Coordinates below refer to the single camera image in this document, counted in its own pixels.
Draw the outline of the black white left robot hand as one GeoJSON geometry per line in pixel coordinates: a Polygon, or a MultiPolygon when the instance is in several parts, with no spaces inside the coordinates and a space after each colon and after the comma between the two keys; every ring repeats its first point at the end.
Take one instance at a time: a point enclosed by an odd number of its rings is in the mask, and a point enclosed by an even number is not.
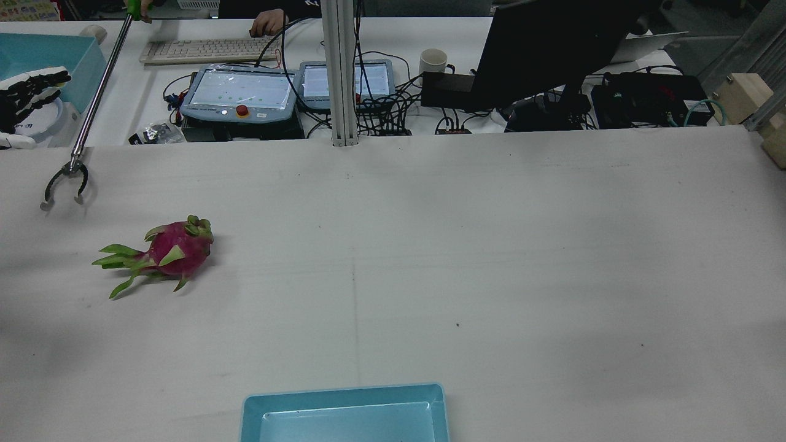
{"type": "Polygon", "coordinates": [[[1,148],[25,149],[36,145],[33,138],[16,134],[16,125],[33,111],[53,103],[61,87],[71,80],[65,67],[22,72],[1,82],[1,148]]]}

